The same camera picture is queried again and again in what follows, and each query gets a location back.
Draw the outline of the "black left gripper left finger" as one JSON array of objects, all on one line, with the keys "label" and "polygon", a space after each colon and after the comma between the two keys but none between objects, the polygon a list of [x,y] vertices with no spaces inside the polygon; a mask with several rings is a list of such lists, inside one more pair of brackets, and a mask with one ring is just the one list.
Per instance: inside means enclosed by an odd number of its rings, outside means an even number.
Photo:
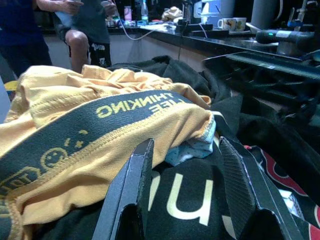
[{"label": "black left gripper left finger", "polygon": [[136,146],[111,182],[93,240],[144,240],[152,183],[154,140]]}]

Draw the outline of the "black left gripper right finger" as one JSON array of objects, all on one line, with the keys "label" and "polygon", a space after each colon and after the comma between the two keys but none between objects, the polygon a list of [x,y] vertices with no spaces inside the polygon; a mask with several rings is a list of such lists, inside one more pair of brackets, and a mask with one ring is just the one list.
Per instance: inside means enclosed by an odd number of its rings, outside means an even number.
[{"label": "black left gripper right finger", "polygon": [[226,200],[238,240],[303,238],[278,188],[254,156],[237,142],[221,137]]}]

